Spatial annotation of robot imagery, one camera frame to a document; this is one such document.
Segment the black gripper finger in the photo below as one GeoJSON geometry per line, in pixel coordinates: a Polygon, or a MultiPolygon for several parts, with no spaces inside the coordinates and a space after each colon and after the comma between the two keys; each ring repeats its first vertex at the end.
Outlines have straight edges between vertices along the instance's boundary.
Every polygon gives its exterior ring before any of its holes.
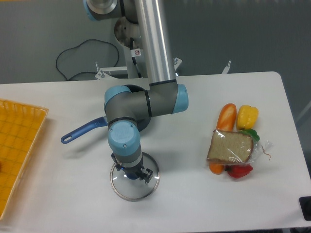
{"type": "Polygon", "coordinates": [[[145,181],[146,184],[148,184],[153,176],[153,171],[149,168],[147,169],[141,169],[138,173],[138,177],[141,181],[145,181]]]}

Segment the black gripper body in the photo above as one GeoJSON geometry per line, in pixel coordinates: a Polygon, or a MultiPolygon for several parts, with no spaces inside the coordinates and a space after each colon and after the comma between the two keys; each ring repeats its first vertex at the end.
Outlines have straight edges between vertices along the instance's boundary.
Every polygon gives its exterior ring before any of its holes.
{"type": "Polygon", "coordinates": [[[143,155],[142,153],[138,156],[138,158],[130,163],[120,162],[117,160],[114,154],[111,154],[111,158],[114,161],[114,164],[111,168],[110,174],[112,175],[114,171],[123,171],[126,177],[143,177],[143,155]]]}

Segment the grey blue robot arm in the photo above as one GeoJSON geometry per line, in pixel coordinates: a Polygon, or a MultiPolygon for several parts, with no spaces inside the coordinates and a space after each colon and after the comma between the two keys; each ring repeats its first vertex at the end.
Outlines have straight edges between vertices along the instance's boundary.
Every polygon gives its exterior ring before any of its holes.
{"type": "Polygon", "coordinates": [[[189,105],[187,90],[176,81],[161,0],[86,0],[85,10],[93,20],[119,17],[125,21],[130,49],[142,49],[138,77],[147,77],[149,89],[134,91],[126,85],[105,92],[104,111],[109,128],[108,143],[117,170],[131,180],[148,183],[153,171],[145,168],[140,131],[151,118],[183,112],[189,105]]]}

